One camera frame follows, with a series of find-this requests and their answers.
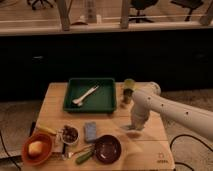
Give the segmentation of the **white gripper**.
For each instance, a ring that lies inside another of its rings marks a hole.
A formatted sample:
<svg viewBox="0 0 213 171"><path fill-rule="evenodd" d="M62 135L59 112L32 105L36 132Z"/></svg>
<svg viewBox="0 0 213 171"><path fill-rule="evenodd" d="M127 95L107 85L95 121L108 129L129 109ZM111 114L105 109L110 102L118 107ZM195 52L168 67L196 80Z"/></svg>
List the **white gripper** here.
<svg viewBox="0 0 213 171"><path fill-rule="evenodd" d="M131 109L131 125L134 126L134 129L137 131L142 131L148 119L149 110L134 104Z"/></svg>

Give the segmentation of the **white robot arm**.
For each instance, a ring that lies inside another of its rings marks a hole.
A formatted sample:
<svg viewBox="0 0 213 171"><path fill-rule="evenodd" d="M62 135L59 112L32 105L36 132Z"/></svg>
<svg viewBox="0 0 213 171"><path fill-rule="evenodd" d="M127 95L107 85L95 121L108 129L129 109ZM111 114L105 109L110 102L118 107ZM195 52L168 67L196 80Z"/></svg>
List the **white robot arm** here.
<svg viewBox="0 0 213 171"><path fill-rule="evenodd" d="M149 82L132 93L131 126L142 130L150 112L163 114L197 134L213 141L213 112L160 96L160 86Z"/></svg>

